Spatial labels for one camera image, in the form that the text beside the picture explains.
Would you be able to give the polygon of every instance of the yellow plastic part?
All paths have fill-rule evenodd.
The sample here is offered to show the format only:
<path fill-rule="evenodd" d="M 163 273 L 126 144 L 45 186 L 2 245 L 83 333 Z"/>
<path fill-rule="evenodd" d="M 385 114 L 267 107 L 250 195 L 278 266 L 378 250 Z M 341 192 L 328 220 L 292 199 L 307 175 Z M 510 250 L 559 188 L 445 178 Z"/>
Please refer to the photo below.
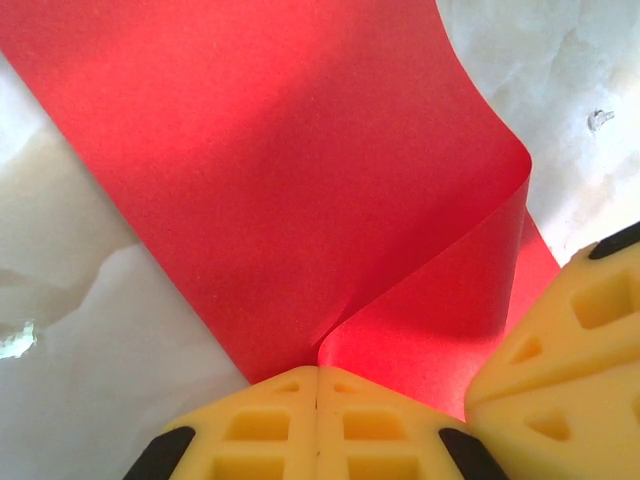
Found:
<path fill-rule="evenodd" d="M 487 402 L 467 420 L 512 480 L 640 478 L 640 362 Z"/>
<path fill-rule="evenodd" d="M 319 480 L 462 480 L 441 428 L 447 415 L 339 368 L 320 368 Z"/>
<path fill-rule="evenodd" d="M 471 382 L 467 412 L 640 360 L 640 243 L 578 252 Z"/>
<path fill-rule="evenodd" d="M 300 367 L 175 420 L 196 435 L 171 480 L 315 478 L 317 388 Z"/>
<path fill-rule="evenodd" d="M 640 478 L 640 243 L 578 252 L 471 382 L 512 480 Z"/>

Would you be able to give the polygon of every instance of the marble texture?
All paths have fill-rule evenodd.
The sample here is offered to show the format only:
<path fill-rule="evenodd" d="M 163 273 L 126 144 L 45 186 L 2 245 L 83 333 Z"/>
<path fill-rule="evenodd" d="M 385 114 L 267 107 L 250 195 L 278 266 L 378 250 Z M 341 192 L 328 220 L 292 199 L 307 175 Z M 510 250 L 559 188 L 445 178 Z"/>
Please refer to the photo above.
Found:
<path fill-rule="evenodd" d="M 640 218 L 640 4 L 438 4 L 533 155 L 558 261 Z M 168 419 L 246 385 L 4 60 L 0 382 L 0 477 L 21 480 L 121 478 Z"/>

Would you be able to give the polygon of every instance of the white surface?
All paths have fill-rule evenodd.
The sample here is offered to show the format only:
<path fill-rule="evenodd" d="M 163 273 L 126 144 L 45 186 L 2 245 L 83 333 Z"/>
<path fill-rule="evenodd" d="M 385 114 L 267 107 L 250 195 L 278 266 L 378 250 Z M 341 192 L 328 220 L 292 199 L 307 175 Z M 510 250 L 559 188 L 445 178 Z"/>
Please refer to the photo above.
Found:
<path fill-rule="evenodd" d="M 637 2 L 439 4 L 533 155 L 529 207 L 556 258 L 640 218 Z M 591 133 L 596 109 L 615 118 Z M 246 385 L 6 62 L 0 382 L 0 477 L 18 480 L 117 480 L 167 420 Z"/>

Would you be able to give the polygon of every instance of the red paper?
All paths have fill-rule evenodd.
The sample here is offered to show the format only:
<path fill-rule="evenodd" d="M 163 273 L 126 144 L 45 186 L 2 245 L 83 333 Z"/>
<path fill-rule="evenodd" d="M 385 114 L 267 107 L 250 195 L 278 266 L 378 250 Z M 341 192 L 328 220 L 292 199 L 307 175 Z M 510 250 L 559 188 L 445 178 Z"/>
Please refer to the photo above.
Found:
<path fill-rule="evenodd" d="M 440 405 L 500 334 L 530 159 L 435 2 L 5 0 L 0 46 L 250 381 L 327 338 Z"/>

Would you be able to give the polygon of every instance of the black edge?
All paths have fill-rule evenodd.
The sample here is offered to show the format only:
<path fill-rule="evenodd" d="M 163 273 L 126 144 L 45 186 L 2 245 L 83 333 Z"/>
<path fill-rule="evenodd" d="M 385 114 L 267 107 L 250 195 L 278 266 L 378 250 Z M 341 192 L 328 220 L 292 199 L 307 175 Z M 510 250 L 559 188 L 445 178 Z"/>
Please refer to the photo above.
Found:
<path fill-rule="evenodd" d="M 589 253 L 590 260 L 601 260 L 640 242 L 640 222 L 601 240 Z"/>
<path fill-rule="evenodd" d="M 455 428 L 443 428 L 438 434 L 464 480 L 509 480 L 477 438 Z"/>
<path fill-rule="evenodd" d="M 157 436 L 123 480 L 169 480 L 195 434 L 191 427 L 178 427 Z"/>

